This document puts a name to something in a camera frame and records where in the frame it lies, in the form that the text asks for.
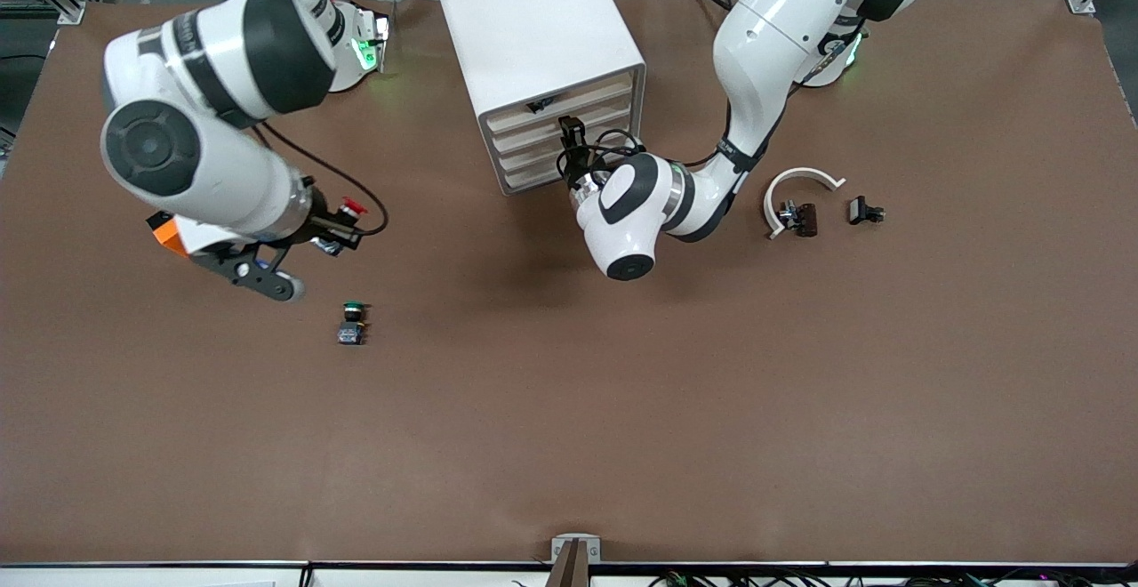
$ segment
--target white curved hook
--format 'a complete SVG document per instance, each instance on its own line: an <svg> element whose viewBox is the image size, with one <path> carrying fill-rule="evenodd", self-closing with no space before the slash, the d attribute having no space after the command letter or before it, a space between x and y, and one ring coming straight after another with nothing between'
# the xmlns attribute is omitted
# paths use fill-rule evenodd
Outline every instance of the white curved hook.
<svg viewBox="0 0 1138 587"><path fill-rule="evenodd" d="M846 177L838 179L831 177L828 173L820 170L810 170L809 166L798 166L798 168L786 170L783 173L777 174L775 179L767 187L767 193L762 197L762 213L767 217L767 225L770 226L770 234L767 235L768 239L776 239L778 234L783 233L786 229L783 225L782 220L778 218L778 214L775 210L773 202L775 187L782 181L787 181L790 177L811 177L814 181L822 182L823 185L827 187L830 191L838 190L838 187L844 185Z"/></svg>

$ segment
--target brown tabletop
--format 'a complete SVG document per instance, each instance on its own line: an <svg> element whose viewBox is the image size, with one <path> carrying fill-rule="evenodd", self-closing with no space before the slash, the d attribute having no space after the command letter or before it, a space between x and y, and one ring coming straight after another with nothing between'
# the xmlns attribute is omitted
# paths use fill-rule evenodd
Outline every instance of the brown tabletop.
<svg viewBox="0 0 1138 587"><path fill-rule="evenodd" d="M718 9L618 3L650 149L703 157ZM63 28L0 181L0 560L1138 555L1138 134L1062 0L874 25L720 230L634 283L563 187L501 196L438 3L401 1L389 75L278 118L391 210L294 250L292 306L160 249L102 168L102 48L176 11ZM849 182L784 185L820 234L768 241L797 165ZM847 225L859 193L883 225ZM346 299L366 347L336 344Z"/></svg>

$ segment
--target brown table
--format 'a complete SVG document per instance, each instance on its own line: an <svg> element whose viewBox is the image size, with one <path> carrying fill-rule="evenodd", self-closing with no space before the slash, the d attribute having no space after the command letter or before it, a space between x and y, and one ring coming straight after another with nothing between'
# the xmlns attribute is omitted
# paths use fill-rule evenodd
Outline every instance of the brown table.
<svg viewBox="0 0 1138 587"><path fill-rule="evenodd" d="M718 9L619 6L650 149L702 157ZM279 118L391 210L294 251L295 306L160 249L99 160L105 43L176 11L63 28L0 181L0 559L519 560L566 530L610 560L1138 555L1138 137L1062 0L874 26L635 283L562 187L501 196L439 6L401 1L391 74ZM820 235L767 241L797 165L849 182L787 183ZM884 225L846 225L858 193ZM368 347L336 344L346 299Z"/></svg>

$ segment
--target round gray joint cover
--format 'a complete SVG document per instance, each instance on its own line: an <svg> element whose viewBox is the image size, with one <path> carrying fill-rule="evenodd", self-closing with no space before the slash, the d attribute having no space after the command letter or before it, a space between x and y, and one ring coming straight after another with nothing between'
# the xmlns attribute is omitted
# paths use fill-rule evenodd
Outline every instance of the round gray joint cover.
<svg viewBox="0 0 1138 587"><path fill-rule="evenodd" d="M201 149L190 118L157 100L118 109L107 124L105 144L115 173L157 197L190 189Z"/></svg>

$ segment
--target white box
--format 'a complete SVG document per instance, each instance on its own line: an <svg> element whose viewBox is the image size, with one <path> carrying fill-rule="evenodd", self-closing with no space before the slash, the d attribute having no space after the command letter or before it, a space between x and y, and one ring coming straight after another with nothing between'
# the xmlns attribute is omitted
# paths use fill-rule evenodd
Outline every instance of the white box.
<svg viewBox="0 0 1138 587"><path fill-rule="evenodd" d="M442 1L503 193L558 181L561 116L638 137L646 68L612 0Z"/></svg>

